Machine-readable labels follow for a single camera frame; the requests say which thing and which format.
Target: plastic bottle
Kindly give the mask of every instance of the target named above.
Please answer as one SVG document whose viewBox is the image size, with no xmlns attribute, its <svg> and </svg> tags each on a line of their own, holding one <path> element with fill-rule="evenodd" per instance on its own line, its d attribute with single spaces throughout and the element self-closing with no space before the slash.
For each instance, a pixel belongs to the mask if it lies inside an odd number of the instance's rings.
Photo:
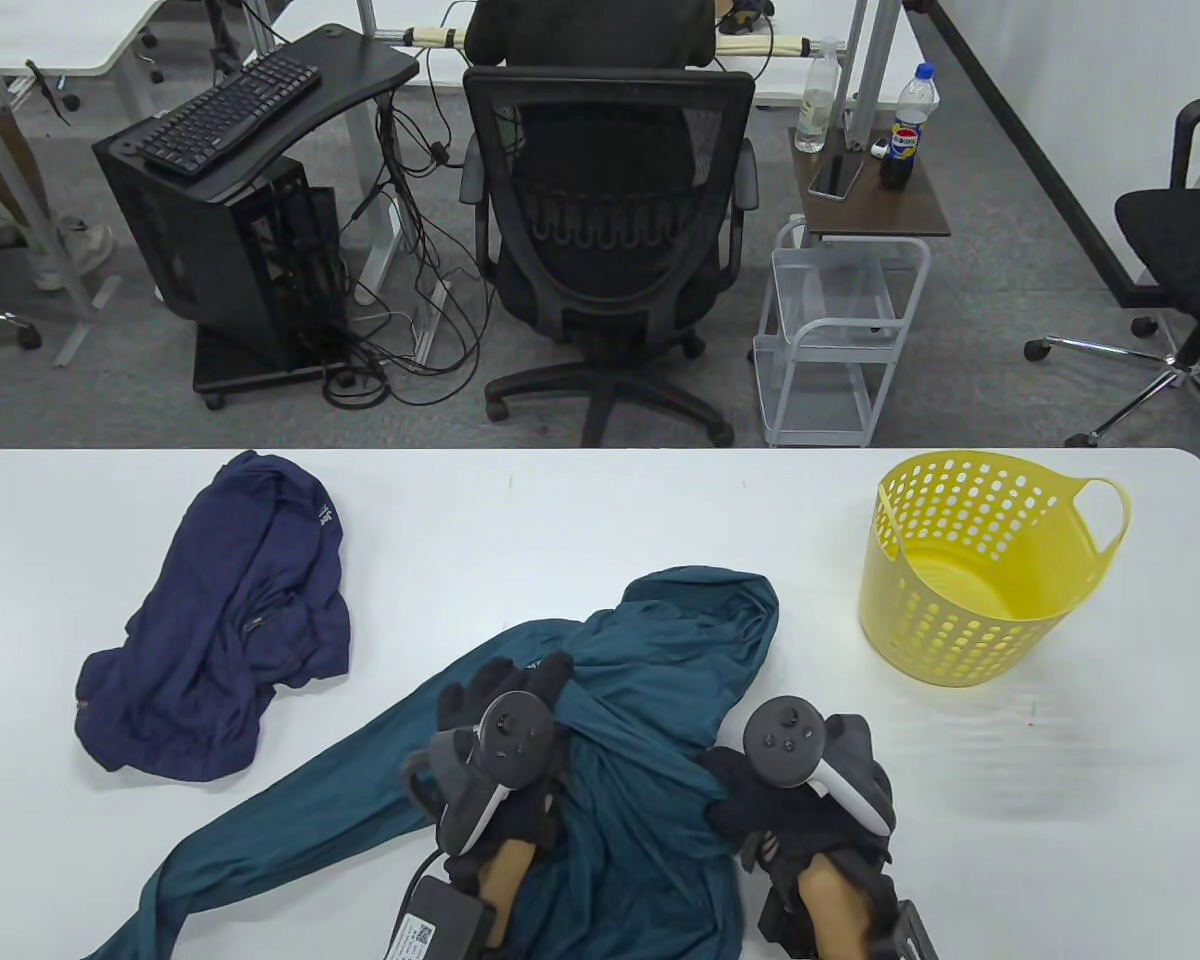
<svg viewBox="0 0 1200 960">
<path fill-rule="evenodd" d="M 832 107 L 836 101 L 839 60 L 836 37 L 818 42 L 818 55 L 809 64 L 805 96 L 800 100 L 800 119 L 796 120 L 796 150 L 816 154 L 827 146 L 832 125 Z"/>
<path fill-rule="evenodd" d="M 934 65 L 920 64 L 916 77 L 902 88 L 898 96 L 898 112 L 893 118 L 888 151 L 880 164 L 880 186 L 884 190 L 901 190 L 911 179 L 916 166 L 916 149 L 920 145 L 920 133 L 929 114 L 934 113 L 934 101 L 938 91 L 934 86 Z"/>
</svg>

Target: white metal cart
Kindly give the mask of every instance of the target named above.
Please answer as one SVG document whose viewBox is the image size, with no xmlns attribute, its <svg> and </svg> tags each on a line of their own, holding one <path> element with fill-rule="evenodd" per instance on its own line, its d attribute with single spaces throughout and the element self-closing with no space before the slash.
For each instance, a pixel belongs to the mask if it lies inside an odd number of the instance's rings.
<svg viewBox="0 0 1200 960">
<path fill-rule="evenodd" d="M 770 448 L 865 448 L 924 292 L 929 244 L 823 236 L 805 246 L 804 230 L 804 216 L 778 230 L 752 347 L 764 439 Z M 901 312 L 889 289 L 899 268 L 914 276 Z M 776 332 L 768 332 L 774 306 Z"/>
</svg>

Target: gray carpet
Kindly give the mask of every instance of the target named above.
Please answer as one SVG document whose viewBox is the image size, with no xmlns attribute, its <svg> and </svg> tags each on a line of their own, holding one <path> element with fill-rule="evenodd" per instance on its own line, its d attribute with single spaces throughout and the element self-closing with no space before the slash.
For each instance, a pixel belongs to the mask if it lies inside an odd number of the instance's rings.
<svg viewBox="0 0 1200 960">
<path fill-rule="evenodd" d="M 156 23 L 156 50 L 169 79 L 152 92 L 174 106 L 208 82 L 208 28 L 188 19 L 193 5 L 170 4 Z M 1132 396 L 1147 372 L 1084 356 L 1054 355 L 1038 366 L 1021 359 L 1022 340 L 1056 332 L 1134 343 L 1127 323 L 1079 244 L 1054 211 L 1039 184 L 983 104 L 970 78 L 924 18 L 916 18 L 920 46 L 937 64 L 943 104 L 929 124 L 923 154 L 955 236 L 932 245 L 932 276 L 912 328 L 893 394 L 880 421 L 880 445 L 1038 445 L 1061 443 L 1087 430 Z M 505 422 L 485 420 L 480 385 L 494 376 L 571 358 L 528 328 L 494 316 L 470 388 L 437 406 L 413 410 L 395 402 L 368 412 L 341 412 L 322 402 L 316 385 L 296 385 L 230 398 L 211 413 L 190 391 L 194 329 L 152 299 L 152 284 L 133 239 L 112 200 L 89 145 L 124 126 L 106 82 L 73 82 L 84 100 L 70 127 L 36 98 L 20 122 L 50 180 L 56 209 L 101 220 L 116 230 L 119 248 L 101 276 L 122 284 L 102 322 L 66 370 L 52 358 L 73 323 L 62 294 L 44 296 L 29 284 L 18 252 L 0 253 L 0 302 L 24 312 L 46 335 L 46 348 L 23 353 L 0 332 L 0 448 L 569 448 L 576 444 L 583 402 L 572 398 L 512 403 Z M 404 108 L 431 136 L 442 125 L 426 92 L 402 95 Z M 462 145 L 469 132 L 458 95 L 442 95 L 444 113 Z M 708 352 L 697 361 L 668 359 L 677 383 L 701 394 L 732 419 L 740 445 L 761 443 L 754 372 L 745 360 L 764 293 L 773 234 L 798 209 L 786 143 L 788 110 L 755 110 L 751 140 L 761 179 L 761 209 L 746 222 L 746 254 L 737 286 L 701 324 Z M 356 205 L 352 160 L 341 122 L 312 133 L 293 151 L 313 184 L 338 188 L 346 216 Z M 416 186 L 422 210 L 464 242 L 472 216 L 455 204 L 457 174 L 437 173 Z M 354 262 L 367 246 L 362 224 L 348 230 Z M 444 242 L 445 263 L 463 256 Z M 386 300 L 413 311 L 412 276 L 392 271 Z M 480 312 L 480 290 L 457 278 L 457 296 Z M 404 349 L 402 324 L 386 343 Z M 452 358 L 452 335 L 442 332 L 434 360 Z M 396 374 L 394 386 L 412 398 L 439 396 L 454 378 L 414 380 Z M 631 406 L 610 425 L 610 445 L 702 445 L 695 426 Z M 1170 392 L 1111 436 L 1111 443 L 1172 445 L 1200 456 L 1200 416 L 1193 398 Z"/>
</svg>

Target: hand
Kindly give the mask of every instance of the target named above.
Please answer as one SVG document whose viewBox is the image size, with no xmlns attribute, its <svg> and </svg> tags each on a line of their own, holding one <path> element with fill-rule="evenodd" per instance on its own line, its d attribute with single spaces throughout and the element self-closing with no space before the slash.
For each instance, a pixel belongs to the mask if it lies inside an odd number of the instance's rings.
<svg viewBox="0 0 1200 960">
<path fill-rule="evenodd" d="M 480 722 L 492 701 L 505 692 L 526 690 L 550 708 L 556 707 L 564 685 L 574 677 L 574 659 L 564 653 L 551 654 L 536 667 L 517 668 L 505 658 L 492 659 L 476 671 L 464 689 L 460 684 L 440 691 L 436 703 L 437 730 L 470 727 Z M 502 850 L 508 840 L 552 850 L 560 835 L 558 794 L 568 768 L 568 728 L 554 726 L 545 773 L 523 790 L 514 791 L 494 812 L 475 846 L 462 856 L 445 860 L 450 881 L 462 890 L 476 887 L 480 870 Z"/>
<path fill-rule="evenodd" d="M 839 718 L 828 716 L 827 722 L 834 728 Z M 828 946 L 833 938 L 844 940 L 839 928 L 846 924 L 859 929 L 864 950 L 868 938 L 892 932 L 898 922 L 898 895 L 892 878 L 882 872 L 889 860 L 887 836 L 875 836 L 836 800 L 820 797 L 810 786 L 782 788 L 760 780 L 737 750 L 714 748 L 698 762 L 728 791 L 727 800 L 708 808 L 710 827 L 734 850 L 758 841 L 756 863 L 769 874 L 770 900 L 778 896 L 786 920 L 774 938 L 788 954 L 811 956 L 816 948 L 824 960 L 842 956 Z M 892 800 L 884 769 L 874 760 L 871 769 L 876 786 Z M 892 822 L 892 812 L 887 818 Z M 860 893 L 869 914 L 865 928 L 860 917 L 864 908 L 854 910 L 846 896 L 829 905 L 824 894 L 811 905 L 815 892 L 834 890 L 834 874 Z M 769 908 L 764 912 L 768 916 Z"/>
</svg>

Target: black keyboard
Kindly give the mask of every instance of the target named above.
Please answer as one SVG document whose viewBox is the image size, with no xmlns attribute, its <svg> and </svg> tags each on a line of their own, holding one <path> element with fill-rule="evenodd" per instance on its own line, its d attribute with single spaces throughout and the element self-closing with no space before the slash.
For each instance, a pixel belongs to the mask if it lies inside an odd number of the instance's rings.
<svg viewBox="0 0 1200 960">
<path fill-rule="evenodd" d="M 138 140 L 138 154 L 161 170 L 198 178 L 318 83 L 319 68 L 272 52 L 169 110 Z"/>
</svg>

